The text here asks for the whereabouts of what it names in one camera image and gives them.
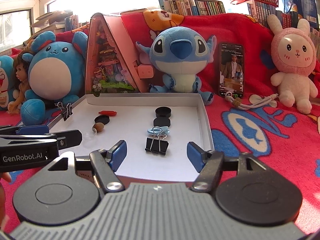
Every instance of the white cable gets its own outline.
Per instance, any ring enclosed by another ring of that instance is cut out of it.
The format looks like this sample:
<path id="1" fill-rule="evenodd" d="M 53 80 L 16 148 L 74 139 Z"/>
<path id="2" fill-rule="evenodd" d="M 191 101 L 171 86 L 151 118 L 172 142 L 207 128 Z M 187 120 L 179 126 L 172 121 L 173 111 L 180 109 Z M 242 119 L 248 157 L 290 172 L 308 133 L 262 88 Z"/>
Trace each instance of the white cable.
<path id="1" fill-rule="evenodd" d="M 275 100 L 278 97 L 278 94 L 272 94 L 271 96 L 265 97 L 262 100 L 252 104 L 252 105 L 244 105 L 244 104 L 239 104 L 238 106 L 235 106 L 233 104 L 233 102 L 235 101 L 235 99 L 232 97 L 232 93 L 231 92 L 227 92 L 224 99 L 226 101 L 229 101 L 234 107 L 240 109 L 240 110 L 250 110 L 253 108 L 258 108 L 261 106 L 265 106 L 267 104 L 269 104 L 272 100 Z"/>

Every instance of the gray ribbed panel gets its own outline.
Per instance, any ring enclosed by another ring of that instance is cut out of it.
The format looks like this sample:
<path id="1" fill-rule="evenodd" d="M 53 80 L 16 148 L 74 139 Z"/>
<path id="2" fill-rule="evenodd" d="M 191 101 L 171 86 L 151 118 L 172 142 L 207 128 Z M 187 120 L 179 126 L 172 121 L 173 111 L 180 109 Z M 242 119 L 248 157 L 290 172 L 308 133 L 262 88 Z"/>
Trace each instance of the gray ribbed panel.
<path id="1" fill-rule="evenodd" d="M 78 222 L 52 228 L 23 222 L 11 233 L 16 240 L 295 240 L 303 235 L 293 223 L 257 228 L 234 221 L 209 194 L 194 193 L 184 183 L 132 183 L 124 192 L 105 195 Z"/>

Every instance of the blue plush toy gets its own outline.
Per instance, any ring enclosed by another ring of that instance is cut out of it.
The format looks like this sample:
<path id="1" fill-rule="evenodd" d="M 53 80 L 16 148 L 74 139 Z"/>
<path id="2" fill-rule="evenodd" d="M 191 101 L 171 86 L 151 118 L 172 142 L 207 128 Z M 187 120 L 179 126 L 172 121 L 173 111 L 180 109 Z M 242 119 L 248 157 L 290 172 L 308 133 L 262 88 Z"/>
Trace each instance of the blue plush toy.
<path id="1" fill-rule="evenodd" d="M 173 27 L 161 32 L 151 48 L 136 43 L 141 63 L 152 64 L 164 72 L 164 86 L 153 86 L 151 93 L 199 93 L 205 105 L 213 101 L 213 93 L 202 92 L 201 80 L 196 76 L 205 66 L 213 62 L 217 40 L 212 36 L 208 42 L 199 33 L 187 27 Z"/>
<path id="2" fill-rule="evenodd" d="M 9 102 L 14 101 L 12 76 L 13 58 L 0 56 L 0 110 L 7 110 Z"/>
<path id="3" fill-rule="evenodd" d="M 30 62 L 28 81 L 31 90 L 25 93 L 26 102 L 21 107 L 21 119 L 25 125 L 39 125 L 45 118 L 43 99 L 73 104 L 84 85 L 85 53 L 88 37 L 76 32 L 72 44 L 57 41 L 53 32 L 41 33 L 32 43 L 35 56 L 24 54 Z"/>

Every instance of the marill plush toy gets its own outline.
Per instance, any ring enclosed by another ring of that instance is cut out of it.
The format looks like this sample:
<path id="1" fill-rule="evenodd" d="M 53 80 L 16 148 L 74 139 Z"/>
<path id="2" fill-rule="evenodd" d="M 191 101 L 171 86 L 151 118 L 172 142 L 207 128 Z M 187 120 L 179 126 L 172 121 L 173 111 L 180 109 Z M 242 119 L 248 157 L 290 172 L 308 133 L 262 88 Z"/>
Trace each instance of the marill plush toy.
<path id="1" fill-rule="evenodd" d="M 31 62 L 28 80 L 31 90 L 25 93 L 26 102 L 21 107 L 21 119 L 25 125 L 39 125 L 45 118 L 43 99 L 73 104 L 84 85 L 88 37 L 83 32 L 74 34 L 72 44 L 57 41 L 53 32 L 41 33 L 32 43 L 23 60 Z"/>
<path id="2" fill-rule="evenodd" d="M 287 107 L 294 103 L 302 114 L 310 114 L 309 96 L 315 98 L 318 89 L 308 78 L 316 65 L 316 49 L 309 38 L 310 24 L 300 19 L 298 27 L 282 29 L 275 15 L 267 18 L 275 34 L 271 43 L 271 57 L 280 71 L 271 77 L 271 84 L 278 87 L 279 100 Z"/>
<path id="3" fill-rule="evenodd" d="M 142 53 L 141 63 L 153 65 L 165 73 L 164 86 L 152 86 L 150 92 L 199 93 L 205 105 L 211 104 L 213 93 L 200 91 L 201 80 L 196 74 L 213 62 L 216 44 L 215 36 L 206 42 L 199 33 L 180 26 L 161 32 L 151 48 L 137 42 L 136 46 Z"/>
<path id="4" fill-rule="evenodd" d="M 7 110 L 8 103 L 14 101 L 13 58 L 0 56 L 0 110 Z"/>

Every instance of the white box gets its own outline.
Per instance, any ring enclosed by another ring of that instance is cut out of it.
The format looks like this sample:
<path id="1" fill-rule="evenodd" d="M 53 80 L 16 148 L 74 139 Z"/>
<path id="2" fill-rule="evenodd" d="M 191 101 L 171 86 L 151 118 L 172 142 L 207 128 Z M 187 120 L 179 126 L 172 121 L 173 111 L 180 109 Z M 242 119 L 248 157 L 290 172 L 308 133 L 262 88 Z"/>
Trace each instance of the white box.
<path id="1" fill-rule="evenodd" d="M 156 118 L 155 109 L 167 106 L 172 110 L 166 155 L 145 151 L 147 133 Z M 97 149 L 109 149 L 119 140 L 127 142 L 127 157 L 117 175 L 160 181 L 194 181 L 198 176 L 187 157 L 187 144 L 195 142 L 204 150 L 213 150 L 208 116 L 199 94 L 132 93 L 85 95 L 73 104 L 73 114 L 66 120 L 62 115 L 49 124 L 50 132 L 78 129 L 91 132 L 94 119 L 103 110 L 116 111 L 101 133 L 83 138 L 79 146 L 60 151 L 73 151 L 76 156 L 88 156 Z"/>

